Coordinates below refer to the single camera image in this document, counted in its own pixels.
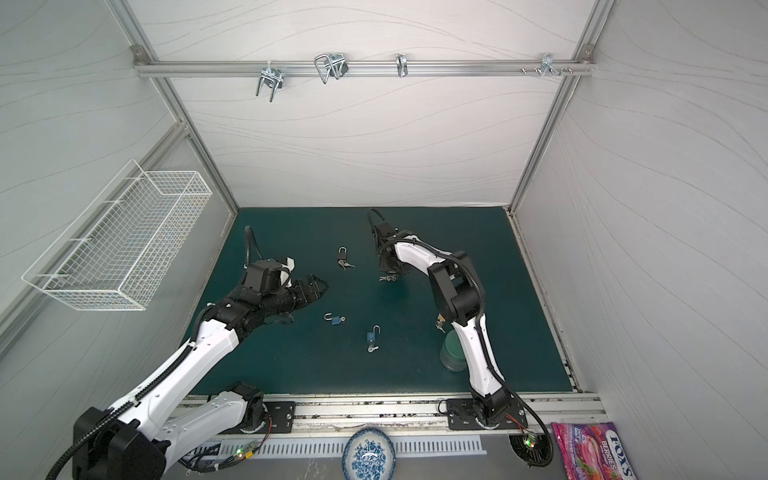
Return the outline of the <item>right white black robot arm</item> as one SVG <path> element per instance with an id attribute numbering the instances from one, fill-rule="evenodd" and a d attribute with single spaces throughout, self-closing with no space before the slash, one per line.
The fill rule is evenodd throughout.
<path id="1" fill-rule="evenodd" d="M 438 249 L 391 226 L 376 208 L 368 211 L 367 220 L 383 275 L 397 279 L 416 269 L 429 278 L 438 321 L 452 326 L 464 353 L 475 422 L 491 430 L 513 410 L 521 417 L 513 421 L 522 435 L 516 455 L 530 467 L 550 465 L 555 450 L 551 433 L 498 368 L 486 328 L 486 293 L 468 255 Z"/>

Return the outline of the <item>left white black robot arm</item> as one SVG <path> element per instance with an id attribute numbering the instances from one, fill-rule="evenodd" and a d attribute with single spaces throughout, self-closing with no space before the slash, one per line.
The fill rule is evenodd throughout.
<path id="1" fill-rule="evenodd" d="M 259 424 L 259 393 L 245 385 L 170 418 L 192 388 L 254 330 L 291 322 L 295 311 L 321 299 L 329 288 L 315 275 L 292 279 L 294 260 L 264 257 L 251 227 L 245 227 L 244 239 L 238 284 L 200 311 L 190 337 L 145 380 L 109 407 L 91 407 L 77 419 L 71 446 L 47 478 L 55 479 L 71 466 L 74 479 L 159 479 L 213 435 Z"/>

